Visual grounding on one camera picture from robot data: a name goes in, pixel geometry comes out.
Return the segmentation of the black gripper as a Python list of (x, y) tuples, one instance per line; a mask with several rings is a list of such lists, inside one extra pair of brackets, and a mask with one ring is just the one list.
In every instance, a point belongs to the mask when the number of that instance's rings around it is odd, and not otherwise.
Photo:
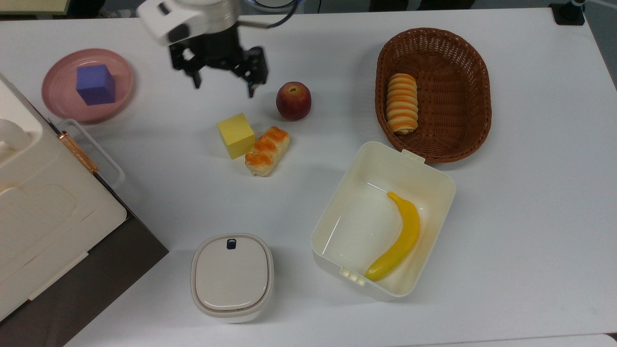
[[(194, 54), (190, 59), (184, 55), (187, 49)], [(201, 87), (200, 70), (205, 66), (232, 71), (245, 81), (249, 98), (253, 98), (256, 89), (268, 81), (264, 48), (255, 46), (243, 51), (237, 29), (197, 35), (189, 38), (189, 47), (177, 42), (170, 45), (168, 51), (172, 67), (190, 77), (196, 89)]]

